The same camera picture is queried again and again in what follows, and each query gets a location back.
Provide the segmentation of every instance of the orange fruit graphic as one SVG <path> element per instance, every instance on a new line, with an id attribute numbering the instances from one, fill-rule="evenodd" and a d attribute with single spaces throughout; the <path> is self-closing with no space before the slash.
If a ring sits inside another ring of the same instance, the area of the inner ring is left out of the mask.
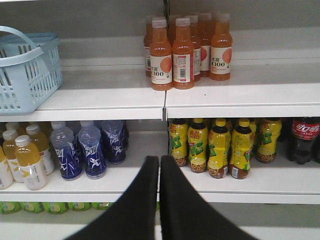
<path id="1" fill-rule="evenodd" d="M 207 55 L 208 55 L 207 50 L 204 47 L 201 47 L 201 52 L 200 52 L 201 61 L 205 60 Z"/>
<path id="2" fill-rule="evenodd" d="M 171 61 L 171 57 L 166 57 L 164 59 L 162 59 L 161 63 L 160 63 L 160 68 L 164 73 L 169 73 L 172 67 L 172 61 Z"/>
<path id="3" fill-rule="evenodd" d="M 222 54 L 222 59 L 225 63 L 229 64 L 231 62 L 231 56 L 232 56 L 232 49 L 228 48 Z"/>

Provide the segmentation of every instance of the store shelf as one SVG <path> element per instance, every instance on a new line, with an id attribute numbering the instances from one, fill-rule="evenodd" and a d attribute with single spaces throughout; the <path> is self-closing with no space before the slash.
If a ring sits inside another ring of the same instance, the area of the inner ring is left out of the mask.
<path id="1" fill-rule="evenodd" d="M 0 191 L 0 201 L 17 202 L 115 202 L 131 184 L 148 155 L 167 154 L 165 131 L 131 131 L 126 159 L 118 165 L 108 164 L 106 175 L 97 180 L 85 173 L 73 181 L 65 181 L 59 169 L 48 176 L 47 185 L 37 191 L 14 182 Z"/>
<path id="2" fill-rule="evenodd" d="M 162 119 L 164 91 L 152 89 L 138 65 L 63 67 L 63 84 L 36 111 L 9 121 Z"/>
<path id="3" fill-rule="evenodd" d="M 284 157 L 284 144 L 278 148 L 273 163 L 251 160 L 247 178 L 239 180 L 227 175 L 215 179 L 208 172 L 194 173 L 188 166 L 182 172 L 207 202 L 319 204 L 320 164 L 310 161 L 304 165 Z"/>

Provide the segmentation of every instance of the red coca-cola label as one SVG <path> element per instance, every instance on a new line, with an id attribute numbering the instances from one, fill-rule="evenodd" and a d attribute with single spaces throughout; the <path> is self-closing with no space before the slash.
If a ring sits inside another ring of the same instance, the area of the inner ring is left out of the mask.
<path id="1" fill-rule="evenodd" d="M 291 132 L 299 139 L 313 140 L 319 134 L 319 124 L 309 124 L 294 119 Z"/>

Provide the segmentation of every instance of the coca-cola bottle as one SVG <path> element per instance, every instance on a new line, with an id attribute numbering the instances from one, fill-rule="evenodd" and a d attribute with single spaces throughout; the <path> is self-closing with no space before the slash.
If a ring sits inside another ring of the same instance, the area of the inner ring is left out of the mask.
<path id="1" fill-rule="evenodd" d="M 317 117 L 295 117 L 292 121 L 291 136 L 287 149 L 290 161 L 305 164 L 312 158 L 312 145 L 319 134 Z"/>

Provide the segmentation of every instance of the basket handle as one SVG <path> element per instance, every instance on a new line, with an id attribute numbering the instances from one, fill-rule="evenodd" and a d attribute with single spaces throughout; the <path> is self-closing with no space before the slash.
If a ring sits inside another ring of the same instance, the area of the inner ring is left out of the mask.
<path id="1" fill-rule="evenodd" d="M 12 28 L 9 26 L 0 26 L 0 32 L 7 32 L 7 33 L 17 35 L 18 37 L 26 41 L 26 43 L 29 44 L 33 49 L 37 48 L 37 45 L 33 41 L 31 41 L 30 38 L 28 38 L 24 33 L 22 33 L 21 31 L 15 28 Z"/>

